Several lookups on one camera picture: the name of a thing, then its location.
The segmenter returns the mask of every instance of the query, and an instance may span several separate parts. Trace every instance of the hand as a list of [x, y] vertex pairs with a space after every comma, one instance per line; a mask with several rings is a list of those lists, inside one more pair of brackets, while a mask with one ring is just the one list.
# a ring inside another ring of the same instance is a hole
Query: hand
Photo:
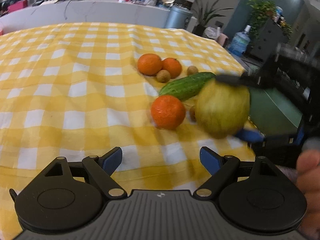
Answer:
[[308, 150], [297, 160], [296, 186], [305, 195], [307, 213], [299, 230], [308, 237], [320, 239], [320, 151]]

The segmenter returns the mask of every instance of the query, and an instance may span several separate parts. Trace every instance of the silver screw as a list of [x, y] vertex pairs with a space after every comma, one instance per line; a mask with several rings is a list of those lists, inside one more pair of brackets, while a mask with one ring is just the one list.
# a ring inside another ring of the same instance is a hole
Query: silver screw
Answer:
[[201, 188], [196, 191], [196, 194], [199, 197], [209, 197], [212, 194], [212, 191], [207, 188]]
[[112, 197], [120, 197], [123, 195], [124, 190], [121, 188], [112, 188], [111, 190], [109, 190], [108, 193]]

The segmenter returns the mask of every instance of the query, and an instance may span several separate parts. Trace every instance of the cucumber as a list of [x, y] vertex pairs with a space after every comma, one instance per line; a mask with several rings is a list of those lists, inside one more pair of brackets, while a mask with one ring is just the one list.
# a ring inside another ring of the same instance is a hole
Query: cucumber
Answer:
[[181, 101], [196, 96], [204, 84], [216, 75], [211, 72], [199, 72], [197, 74], [180, 78], [166, 84], [159, 91], [159, 95], [171, 95]]

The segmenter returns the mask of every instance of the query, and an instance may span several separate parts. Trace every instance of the orange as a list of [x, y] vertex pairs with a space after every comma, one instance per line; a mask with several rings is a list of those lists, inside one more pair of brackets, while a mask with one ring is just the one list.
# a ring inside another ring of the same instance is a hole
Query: orange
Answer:
[[171, 78], [176, 78], [181, 74], [182, 66], [177, 59], [173, 57], [169, 57], [164, 59], [162, 62], [163, 62], [162, 69], [169, 71]]
[[186, 116], [186, 108], [174, 96], [159, 96], [151, 105], [151, 116], [159, 128], [176, 129]]
[[161, 58], [156, 54], [144, 54], [138, 59], [138, 70], [145, 75], [155, 75], [162, 69]]

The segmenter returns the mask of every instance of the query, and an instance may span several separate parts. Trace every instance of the trash can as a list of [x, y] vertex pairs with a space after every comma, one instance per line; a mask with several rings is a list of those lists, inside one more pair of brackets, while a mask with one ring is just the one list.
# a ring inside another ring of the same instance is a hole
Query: trash can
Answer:
[[186, 30], [191, 17], [192, 12], [188, 9], [178, 6], [172, 6], [164, 28]]

